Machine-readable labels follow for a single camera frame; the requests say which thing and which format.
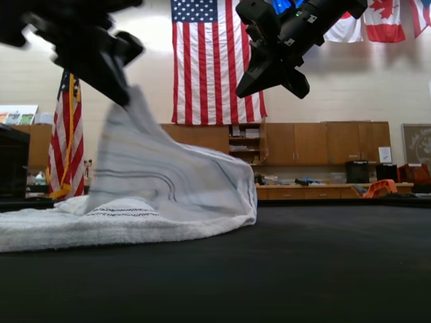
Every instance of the black table surface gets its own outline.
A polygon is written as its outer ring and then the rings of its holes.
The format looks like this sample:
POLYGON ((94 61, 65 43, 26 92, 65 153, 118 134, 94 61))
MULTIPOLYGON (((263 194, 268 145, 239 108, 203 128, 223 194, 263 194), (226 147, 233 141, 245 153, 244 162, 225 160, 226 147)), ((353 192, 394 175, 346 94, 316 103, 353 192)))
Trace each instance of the black table surface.
POLYGON ((188 242, 0 255, 0 322, 429 322, 431 213, 261 207, 188 242))

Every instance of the striped towel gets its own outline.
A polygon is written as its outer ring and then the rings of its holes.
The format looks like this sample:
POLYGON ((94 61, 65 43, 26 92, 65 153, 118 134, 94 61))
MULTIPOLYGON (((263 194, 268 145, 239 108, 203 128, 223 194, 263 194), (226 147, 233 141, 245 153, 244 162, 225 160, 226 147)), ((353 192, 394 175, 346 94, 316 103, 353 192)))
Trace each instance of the striped towel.
POLYGON ((137 87, 130 96, 108 114, 89 196, 0 214, 0 252, 192 240, 255 223, 251 167, 176 143, 137 87))

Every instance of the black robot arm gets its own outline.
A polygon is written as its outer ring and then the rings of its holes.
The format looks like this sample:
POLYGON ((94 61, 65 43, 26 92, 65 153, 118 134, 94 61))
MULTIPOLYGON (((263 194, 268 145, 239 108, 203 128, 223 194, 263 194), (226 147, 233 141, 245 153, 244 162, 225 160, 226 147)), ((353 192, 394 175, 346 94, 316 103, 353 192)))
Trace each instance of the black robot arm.
MULTIPOLYGON (((251 37, 251 61, 237 94, 244 97, 283 85, 299 98, 310 91, 296 70, 302 56, 345 13, 359 18, 367 0, 305 0, 281 15, 264 0, 242 0, 236 10, 251 37)), ((0 42, 22 47, 27 25, 55 45, 55 63, 77 75, 110 99, 125 106, 129 101, 124 66, 144 48, 127 32, 111 36, 109 14, 139 6, 142 0, 0 0, 0 42)))
POLYGON ((324 43, 323 35, 343 14, 348 11, 358 19, 366 8, 366 0, 305 0, 299 8, 292 5, 277 15, 264 0, 242 0, 236 11, 252 38, 251 61, 237 95, 243 98, 282 85, 304 98, 310 86, 295 68, 304 63, 302 56, 324 43))
POLYGON ((27 25, 55 45, 54 63, 124 106, 129 101, 124 66, 143 52, 127 32, 111 36, 109 14, 142 0, 0 0, 0 42, 26 44, 27 25))

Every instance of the poster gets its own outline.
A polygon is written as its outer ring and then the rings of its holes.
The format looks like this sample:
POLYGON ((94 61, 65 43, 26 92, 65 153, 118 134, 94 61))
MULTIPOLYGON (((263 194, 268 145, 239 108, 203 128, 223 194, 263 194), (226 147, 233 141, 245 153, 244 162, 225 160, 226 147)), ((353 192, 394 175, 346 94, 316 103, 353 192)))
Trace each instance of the poster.
POLYGON ((28 122, 30 119, 30 123, 27 124, 32 124, 37 110, 38 106, 0 106, 0 123, 10 125, 19 124, 21 116, 27 114, 24 120, 28 122))
POLYGON ((403 124, 405 161, 431 169, 431 124, 403 124))

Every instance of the drawer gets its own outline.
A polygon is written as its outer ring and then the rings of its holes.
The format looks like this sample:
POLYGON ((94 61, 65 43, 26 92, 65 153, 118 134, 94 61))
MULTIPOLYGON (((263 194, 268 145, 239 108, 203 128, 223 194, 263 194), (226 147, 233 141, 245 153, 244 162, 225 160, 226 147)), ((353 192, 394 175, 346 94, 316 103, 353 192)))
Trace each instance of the drawer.
POLYGON ((359 194, 353 188, 346 187, 341 189, 342 199, 360 199, 359 194))
POLYGON ((258 188, 256 189, 257 191, 257 199, 258 200, 267 200, 268 199, 268 194, 267 194, 267 189, 266 188, 258 188))
POLYGON ((269 200, 303 200, 303 188, 270 188, 268 191, 269 200))
POLYGON ((411 194, 413 192, 412 187, 398 187, 399 194, 411 194))
POLYGON ((339 188, 305 188, 305 199, 307 200, 324 200, 340 199, 341 192, 339 188))

